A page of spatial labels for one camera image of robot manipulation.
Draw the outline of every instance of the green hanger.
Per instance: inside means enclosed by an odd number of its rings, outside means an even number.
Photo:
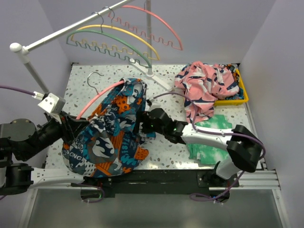
[[[112,39],[114,39],[114,40],[116,40],[116,41],[118,41],[118,42],[124,44],[124,45],[127,46],[129,49],[133,50],[134,52],[136,52],[140,57],[142,57],[142,58],[144,59],[144,61],[145,61],[145,62],[147,63],[147,65],[148,65],[148,68],[152,68],[152,65],[151,65],[151,63],[149,62],[148,58],[145,57],[145,56],[144,56],[139,50],[137,50],[133,45],[131,45],[131,44],[127,43],[126,41],[124,41],[124,40],[122,40],[122,39],[120,39],[120,38],[118,38],[118,37],[116,37],[116,36],[114,36],[114,35],[112,35],[112,34],[109,34],[109,33],[101,32],[101,31],[96,31],[96,30],[91,30],[91,29],[76,30],[76,31],[70,33],[70,34],[67,36],[67,38],[66,38],[66,41],[67,41],[67,42],[66,42],[66,43],[67,43],[68,45],[72,45],[72,46],[75,46],[75,47],[80,46],[81,48],[85,48],[85,49],[89,48],[91,51],[97,51],[97,49],[98,49],[99,52],[102,53],[102,54],[108,53],[108,54],[109,54],[110,56],[112,56],[112,57],[118,56],[118,58],[121,59],[121,60],[128,60],[130,63],[136,63],[136,62],[138,62],[139,65],[141,65],[141,66],[143,66],[143,67],[147,67],[147,66],[145,66],[145,65],[142,65],[142,64],[140,63],[140,60],[139,60],[139,59],[135,59],[134,62],[132,62],[132,61],[130,61],[130,58],[129,58],[128,56],[124,56],[124,58],[122,58],[118,52],[114,52],[114,55],[111,55],[111,54],[110,54],[110,51],[109,51],[108,49],[106,49],[106,48],[105,48],[105,49],[101,49],[101,48],[100,48],[99,46],[97,46],[97,45],[92,46],[92,45],[89,45],[89,44],[87,44],[87,43],[81,43],[81,42],[79,42],[79,41],[72,41],[72,42],[74,42],[74,43],[70,43],[70,42],[69,42],[69,41],[70,41],[70,40],[69,40],[70,36],[74,36],[74,34],[79,33],[79,32],[92,32],[92,33],[96,33],[96,34],[100,34],[100,35],[104,35],[104,36],[106,36],[106,37],[112,38]]]

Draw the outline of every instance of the yellow hanger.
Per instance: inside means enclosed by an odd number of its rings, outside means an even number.
[[[120,31],[120,32],[123,32],[123,33],[126,33],[136,39],[138,39],[139,41],[141,41],[142,43],[144,43],[146,46],[148,46],[156,55],[156,58],[153,58],[152,56],[149,56],[148,55],[148,52],[143,52],[144,55],[146,55],[149,59],[153,59],[153,60],[160,60],[160,57],[157,53],[157,51],[155,50],[155,48],[153,48],[147,41],[145,41],[144,39],[142,39],[141,37],[127,31],[127,30],[124,30],[124,29],[121,29],[121,28],[118,28],[118,27],[114,27],[114,26],[109,26],[109,25],[101,25],[103,28],[107,28],[107,29],[114,29],[114,30],[117,30],[117,31]],[[77,30],[83,30],[83,29],[88,29],[88,28],[100,28],[100,25],[87,25],[87,26],[84,26],[84,27],[81,27]],[[74,40],[74,34],[71,35],[71,41],[73,42],[76,42]],[[80,44],[88,44],[88,41],[86,39],[82,39],[81,42],[79,42]],[[126,47],[123,47],[122,50],[119,50],[118,47],[116,45],[112,45],[112,48],[109,48],[108,45],[106,43],[102,43],[101,46],[98,46],[97,44],[97,41],[92,41],[92,44],[89,44],[90,46],[97,46],[99,48],[105,48],[105,49],[108,49],[108,50],[116,50],[118,52],[123,52],[123,51],[126,51],[127,54],[129,55],[133,55],[134,54],[134,51],[132,52],[128,52],[128,48]]]

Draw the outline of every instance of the cable connector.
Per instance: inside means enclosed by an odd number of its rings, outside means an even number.
[[[39,93],[39,92],[36,92],[36,91],[34,91],[34,96],[32,96],[33,98],[35,98],[35,99],[37,99],[37,100],[40,100],[40,101],[42,101],[43,100],[43,94],[42,93]]]

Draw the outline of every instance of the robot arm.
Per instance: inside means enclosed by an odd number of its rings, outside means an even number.
[[[75,117],[56,109],[40,105],[48,114],[48,122],[36,127],[30,120],[17,119],[7,124],[0,124],[0,195],[13,195],[27,191],[39,185],[56,183],[81,183],[84,177],[70,172],[68,169],[45,170],[32,168],[27,164],[12,164],[12,155],[17,160],[27,161],[37,153],[62,138],[71,143],[75,137],[89,124],[86,119]],[[236,136],[224,136],[224,133],[254,135],[244,126],[235,129],[201,128],[221,133],[212,135],[196,132],[187,122],[172,120],[159,106],[152,106],[148,112],[138,112],[134,132],[138,132],[142,123],[144,133],[158,132],[172,143],[198,143],[226,150],[230,157],[219,162],[204,177],[205,182],[223,183],[233,174],[243,170],[255,172],[261,154],[261,146],[249,139]]]
[[[227,135],[238,133],[252,138],[256,137],[244,126],[237,125],[234,129],[210,129],[197,127],[205,132],[218,133],[217,135],[197,132],[191,124],[172,120],[163,109],[153,107],[148,112],[138,116],[143,122],[144,133],[158,132],[172,143],[203,144],[217,147],[229,153],[230,157],[218,162],[210,179],[220,177],[229,179],[239,171],[255,172],[260,159],[262,147],[260,144],[240,136]]]
[[[27,119],[0,124],[0,195],[23,193],[39,185],[83,182],[81,175],[68,169],[45,170],[25,163],[12,164],[12,155],[26,162],[60,138],[71,143],[88,125],[86,119],[76,120],[61,111],[63,105],[62,98],[48,94],[39,104],[47,112],[48,122],[43,126],[36,127]]]

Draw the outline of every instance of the cloth pile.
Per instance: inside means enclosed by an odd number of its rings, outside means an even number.
[[[133,133],[136,112],[145,110],[147,85],[136,78],[123,80],[89,116],[90,124],[73,143],[63,145],[63,160],[72,172],[95,178],[121,175],[148,156],[140,147],[143,138]]]
[[[239,97],[238,78],[225,65],[208,65],[200,61],[186,65],[182,71],[175,76],[174,85],[184,90],[198,109],[195,122],[210,119],[214,115],[214,103],[218,99],[233,96]],[[185,99],[186,117],[189,123],[192,122],[195,107]]]

